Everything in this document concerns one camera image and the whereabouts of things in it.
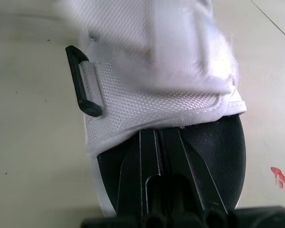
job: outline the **shoe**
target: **shoe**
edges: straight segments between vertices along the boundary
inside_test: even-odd
[[[168,6],[159,0],[146,36],[145,20],[137,19],[146,17],[141,6],[131,1],[116,11],[117,1],[91,2],[67,1],[77,24],[96,28],[82,31],[82,53],[74,47],[67,52],[104,215],[116,213],[120,168],[131,140],[142,129],[162,128],[179,129],[204,158],[225,207],[233,209],[245,176],[239,114],[246,106],[237,91],[238,65],[213,22],[210,3],[183,1],[189,4],[183,16],[172,7],[174,0]],[[194,19],[189,26],[188,19]]]

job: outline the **woven nylon fabric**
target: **woven nylon fabric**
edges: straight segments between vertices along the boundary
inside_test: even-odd
[[[143,128],[215,121],[223,116],[230,98],[199,92],[129,91],[112,72],[112,61],[96,62],[95,70],[104,114],[98,118],[85,115],[86,144],[92,157]]]
[[[245,140],[239,116],[226,116],[179,131],[188,156],[192,146],[207,164],[226,209],[234,209],[246,168]],[[134,139],[135,136],[97,157],[106,193],[115,210],[120,168]]]
[[[214,23],[210,1],[62,2],[77,28],[115,49],[113,61],[120,77],[132,82],[128,86],[225,94],[238,84],[237,63]]]

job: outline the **stitching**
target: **stitching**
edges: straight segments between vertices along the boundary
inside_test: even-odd
[[[243,104],[228,105],[227,107],[243,106]]]
[[[220,107],[221,102],[222,102],[222,96],[219,96],[219,101],[218,101],[218,104],[216,105],[215,108],[211,108],[209,110],[205,110],[205,111],[198,112],[198,113],[195,113],[195,114],[206,113],[206,112],[211,112],[213,110],[216,110],[216,109],[218,109]]]

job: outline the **red mark on floor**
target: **red mark on floor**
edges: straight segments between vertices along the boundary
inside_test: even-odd
[[[285,184],[285,176],[282,174],[282,171],[275,167],[271,167],[271,171],[275,174],[275,184],[282,189]]]

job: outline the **white fabric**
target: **white fabric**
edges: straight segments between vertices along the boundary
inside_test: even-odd
[[[98,118],[85,116],[86,144],[92,157],[119,145],[141,129],[212,122],[246,110],[237,91],[233,95],[129,91],[120,83],[119,72],[112,70],[112,61],[85,61],[80,67],[83,78],[96,76],[104,107],[104,114]],[[98,93],[91,89],[86,92],[93,93],[88,95],[92,98]]]
[[[205,0],[66,0],[67,18],[114,47],[135,89],[232,93],[237,65]]]

